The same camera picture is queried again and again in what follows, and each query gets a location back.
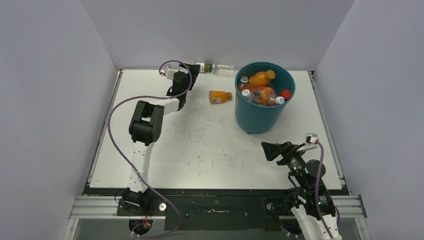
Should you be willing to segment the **small orange juice bottle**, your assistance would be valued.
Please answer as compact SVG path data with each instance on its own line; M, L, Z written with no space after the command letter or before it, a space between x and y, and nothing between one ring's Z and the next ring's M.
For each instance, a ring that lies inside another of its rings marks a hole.
M248 83L253 88L264 87L274 80L276 74L273 70L260 71L251 76Z
M208 98L211 104L222 104L230 101L233 95L231 92L211 90L209 91Z

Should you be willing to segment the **teal plastic bin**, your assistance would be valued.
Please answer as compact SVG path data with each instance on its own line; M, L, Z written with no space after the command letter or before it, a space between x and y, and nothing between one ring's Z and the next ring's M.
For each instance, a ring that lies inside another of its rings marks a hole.
M243 76L251 77L258 72L272 70L276 77L271 81L271 86L278 95L283 90L289 90L293 97L296 92L296 84L292 75L278 64L257 61L249 63L235 74L234 86L237 87ZM237 89L234 98L235 119L239 127L247 134L263 134L271 130L285 106L293 99L290 97L283 104L276 106L264 106L248 101Z

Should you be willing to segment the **large orange label bottle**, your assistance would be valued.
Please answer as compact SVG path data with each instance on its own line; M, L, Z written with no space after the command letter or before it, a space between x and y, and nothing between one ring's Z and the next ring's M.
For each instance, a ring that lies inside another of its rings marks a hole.
M274 107L285 103L282 96L278 96L275 90L268 86L256 87L253 89L253 103L265 107Z

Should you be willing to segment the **crushed clear blue bottle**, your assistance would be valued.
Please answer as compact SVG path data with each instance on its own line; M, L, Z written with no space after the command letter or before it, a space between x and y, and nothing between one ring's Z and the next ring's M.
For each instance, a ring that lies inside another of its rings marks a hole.
M243 89L241 91L241 95L248 101L248 102L255 102L256 95L252 93L249 89Z

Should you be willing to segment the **clear bottle red label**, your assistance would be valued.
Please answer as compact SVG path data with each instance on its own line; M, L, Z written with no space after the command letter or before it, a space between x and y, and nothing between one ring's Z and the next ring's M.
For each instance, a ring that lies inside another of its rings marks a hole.
M293 96L293 93L289 89L284 89L280 92L280 96L283 97L285 101L288 101Z

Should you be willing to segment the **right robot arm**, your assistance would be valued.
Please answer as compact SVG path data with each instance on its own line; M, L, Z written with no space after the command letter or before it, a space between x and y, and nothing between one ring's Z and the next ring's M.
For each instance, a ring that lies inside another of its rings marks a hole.
M291 192L282 202L269 200L267 211L289 236L306 240L340 240L339 211L322 180L326 173L324 147L316 137L303 144L262 142L267 161L277 157L287 166Z

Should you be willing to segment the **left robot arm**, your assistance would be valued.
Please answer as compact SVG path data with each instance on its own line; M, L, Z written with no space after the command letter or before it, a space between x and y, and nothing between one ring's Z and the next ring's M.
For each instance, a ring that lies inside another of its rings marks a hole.
M138 216L155 212L163 214L166 210L165 202L155 206L149 196L152 191L147 184L151 153L161 136L164 116L184 107L187 92L192 90L201 70L199 64L181 62L179 67L182 69L175 73L165 71L167 77L172 77L172 85L164 97L155 97L152 103L137 98L129 123L128 132L134 144L132 159L127 160L131 173L119 208L131 210Z

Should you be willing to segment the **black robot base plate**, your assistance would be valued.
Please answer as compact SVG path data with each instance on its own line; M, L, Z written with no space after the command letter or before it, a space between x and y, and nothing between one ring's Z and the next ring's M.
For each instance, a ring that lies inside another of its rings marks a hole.
M162 223L165 231L238 231L262 229L300 234L290 208L295 191L278 189L165 189L114 195L116 214L145 233Z

